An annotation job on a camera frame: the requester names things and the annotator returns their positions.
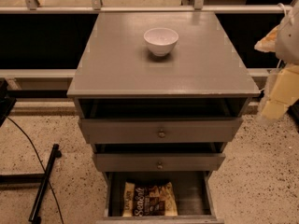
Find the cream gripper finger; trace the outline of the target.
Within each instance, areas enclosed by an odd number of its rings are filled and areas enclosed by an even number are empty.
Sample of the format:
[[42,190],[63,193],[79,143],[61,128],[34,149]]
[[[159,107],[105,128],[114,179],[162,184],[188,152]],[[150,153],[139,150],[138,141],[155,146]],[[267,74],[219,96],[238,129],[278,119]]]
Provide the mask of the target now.
[[261,52],[275,52],[276,41],[278,35],[278,27],[274,27],[264,38],[259,40],[254,48]]
[[259,104],[259,119],[277,121],[299,100],[299,66],[285,66],[270,72]]

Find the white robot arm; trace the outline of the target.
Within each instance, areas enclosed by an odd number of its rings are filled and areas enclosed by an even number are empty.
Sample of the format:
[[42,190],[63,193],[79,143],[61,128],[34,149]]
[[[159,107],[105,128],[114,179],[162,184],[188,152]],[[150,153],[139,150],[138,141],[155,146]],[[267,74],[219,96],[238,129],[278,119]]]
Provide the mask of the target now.
[[299,5],[284,13],[280,24],[254,46],[261,52],[274,52],[285,63],[266,80],[264,97],[258,107],[258,119],[263,123],[281,119],[299,100]]

